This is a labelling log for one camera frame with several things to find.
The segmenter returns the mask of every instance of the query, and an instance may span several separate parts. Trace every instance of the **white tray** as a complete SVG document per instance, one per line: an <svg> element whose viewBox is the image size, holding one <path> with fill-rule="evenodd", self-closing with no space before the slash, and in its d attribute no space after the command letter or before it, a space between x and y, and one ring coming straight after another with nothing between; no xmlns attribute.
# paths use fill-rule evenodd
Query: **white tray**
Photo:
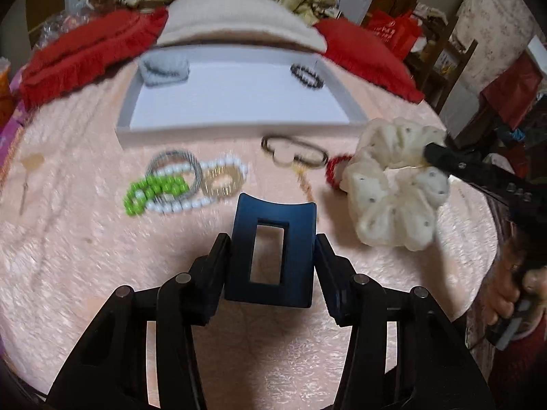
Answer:
<svg viewBox="0 0 547 410"><path fill-rule="evenodd" d="M357 137L367 121L319 55L235 45L165 51L184 54L190 76L150 88L136 72L116 126L122 148L266 134ZM292 75L293 63L318 73L323 88L305 87Z"/></svg>

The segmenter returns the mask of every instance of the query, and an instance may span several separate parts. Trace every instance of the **red plastic bag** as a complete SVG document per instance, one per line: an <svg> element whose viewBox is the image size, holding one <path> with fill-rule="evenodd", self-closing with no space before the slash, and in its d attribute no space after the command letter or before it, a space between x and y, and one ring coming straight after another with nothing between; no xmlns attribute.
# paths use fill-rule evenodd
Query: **red plastic bag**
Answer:
<svg viewBox="0 0 547 410"><path fill-rule="evenodd" d="M408 55L418 37L422 35L422 29L418 22L410 17L411 13L412 11L408 11L393 18L385 12L374 11L366 26L367 30L374 32L401 60Z"/></svg>

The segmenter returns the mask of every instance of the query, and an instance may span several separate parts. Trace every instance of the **finger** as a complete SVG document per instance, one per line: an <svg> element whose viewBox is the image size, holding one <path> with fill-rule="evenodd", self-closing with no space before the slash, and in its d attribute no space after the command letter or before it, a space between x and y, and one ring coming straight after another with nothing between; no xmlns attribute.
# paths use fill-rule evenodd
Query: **finger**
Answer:
<svg viewBox="0 0 547 410"><path fill-rule="evenodd" d="M530 270L522 279L522 287L530 294L535 294L542 301L547 301L547 268Z"/></svg>
<svg viewBox="0 0 547 410"><path fill-rule="evenodd" d="M510 239L503 245L500 265L505 270L515 272L518 267L522 265L525 258L526 253L522 250L518 250L514 241Z"/></svg>
<svg viewBox="0 0 547 410"><path fill-rule="evenodd" d="M494 277L494 287L498 294L515 303L520 296L519 287L515 284L510 271L504 270L498 272Z"/></svg>
<svg viewBox="0 0 547 410"><path fill-rule="evenodd" d="M498 321L498 314L489 306L486 307L485 317L488 325L494 325Z"/></svg>
<svg viewBox="0 0 547 410"><path fill-rule="evenodd" d="M501 317L508 319L512 316L515 306L512 302L507 301L503 297L496 295L491 296L489 300L490 307Z"/></svg>

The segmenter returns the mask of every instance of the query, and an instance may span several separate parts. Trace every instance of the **white pillow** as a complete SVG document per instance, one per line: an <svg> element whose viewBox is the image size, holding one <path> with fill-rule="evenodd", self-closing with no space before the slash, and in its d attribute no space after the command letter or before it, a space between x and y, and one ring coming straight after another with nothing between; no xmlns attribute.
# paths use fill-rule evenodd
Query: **white pillow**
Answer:
<svg viewBox="0 0 547 410"><path fill-rule="evenodd" d="M275 0L175 0L158 46L196 40L296 43L326 51L325 38Z"/></svg>

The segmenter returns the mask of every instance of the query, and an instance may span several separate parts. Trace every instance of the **red hair tie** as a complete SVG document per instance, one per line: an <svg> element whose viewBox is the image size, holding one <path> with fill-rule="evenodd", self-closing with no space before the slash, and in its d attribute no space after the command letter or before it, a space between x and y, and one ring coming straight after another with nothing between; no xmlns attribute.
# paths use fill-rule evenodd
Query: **red hair tie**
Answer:
<svg viewBox="0 0 547 410"><path fill-rule="evenodd" d="M326 182L335 190L340 189L340 181L335 178L336 165L341 162L348 162L353 157L352 154L342 154L341 156L332 157L326 164L325 177Z"/></svg>

